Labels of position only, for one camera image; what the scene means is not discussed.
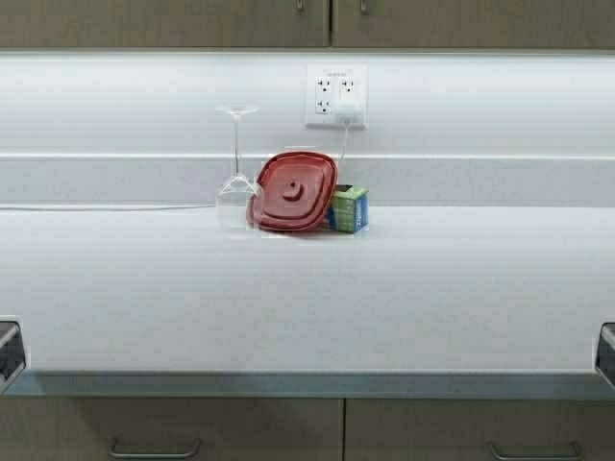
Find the cabinet handle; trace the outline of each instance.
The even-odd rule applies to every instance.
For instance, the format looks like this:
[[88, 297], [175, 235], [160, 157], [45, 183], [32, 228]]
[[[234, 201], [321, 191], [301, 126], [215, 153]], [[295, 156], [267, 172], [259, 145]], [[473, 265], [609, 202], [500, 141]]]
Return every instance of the cabinet handle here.
[[530, 456], [511, 456], [500, 451], [496, 444], [490, 443], [489, 449], [494, 459], [498, 461], [582, 461], [583, 451], [577, 442], [570, 444], [573, 454], [570, 455], [530, 455]]
[[190, 451], [186, 451], [183, 453], [125, 453], [118, 451], [117, 445], [117, 439], [113, 439], [111, 442], [111, 448], [109, 449], [109, 456], [113, 459], [190, 459], [196, 456], [199, 452], [199, 449], [201, 449], [201, 439], [196, 439]]

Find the countertop edge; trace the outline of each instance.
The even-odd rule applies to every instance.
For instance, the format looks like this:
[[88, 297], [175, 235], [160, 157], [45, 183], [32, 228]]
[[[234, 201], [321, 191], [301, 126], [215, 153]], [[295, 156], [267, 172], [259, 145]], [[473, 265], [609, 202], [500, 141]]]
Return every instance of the countertop edge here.
[[7, 397], [615, 400], [597, 374], [45, 374]]

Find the red lid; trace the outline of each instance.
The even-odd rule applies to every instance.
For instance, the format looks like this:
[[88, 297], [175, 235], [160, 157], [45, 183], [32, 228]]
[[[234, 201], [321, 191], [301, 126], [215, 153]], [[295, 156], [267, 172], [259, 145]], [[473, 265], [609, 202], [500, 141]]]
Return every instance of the red lid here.
[[262, 168], [258, 184], [263, 194], [250, 203], [251, 223], [268, 231], [310, 231], [327, 214], [337, 166], [322, 154], [280, 154]]

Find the cabinet door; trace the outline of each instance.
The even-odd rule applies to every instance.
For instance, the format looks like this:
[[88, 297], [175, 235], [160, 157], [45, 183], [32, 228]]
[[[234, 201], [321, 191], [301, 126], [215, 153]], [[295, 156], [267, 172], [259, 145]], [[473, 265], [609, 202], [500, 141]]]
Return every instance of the cabinet door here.
[[333, 0], [333, 18], [339, 47], [615, 48], [613, 0]]
[[349, 400], [346, 409], [346, 461], [615, 459], [613, 401]]
[[327, 46], [329, 7], [329, 0], [2, 0], [0, 47]]
[[341, 443], [339, 400], [0, 399], [3, 461], [105, 461], [110, 450], [142, 459], [196, 451], [195, 461], [341, 461]]

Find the upper cabinet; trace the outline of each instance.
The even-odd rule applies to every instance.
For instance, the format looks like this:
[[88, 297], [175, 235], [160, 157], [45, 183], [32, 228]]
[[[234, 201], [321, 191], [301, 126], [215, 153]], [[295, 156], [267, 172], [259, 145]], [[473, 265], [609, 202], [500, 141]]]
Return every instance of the upper cabinet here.
[[0, 0], [0, 48], [613, 49], [613, 24], [615, 0]]
[[330, 0], [1, 0], [0, 47], [319, 47]]
[[613, 0], [332, 0], [333, 46], [615, 48]]

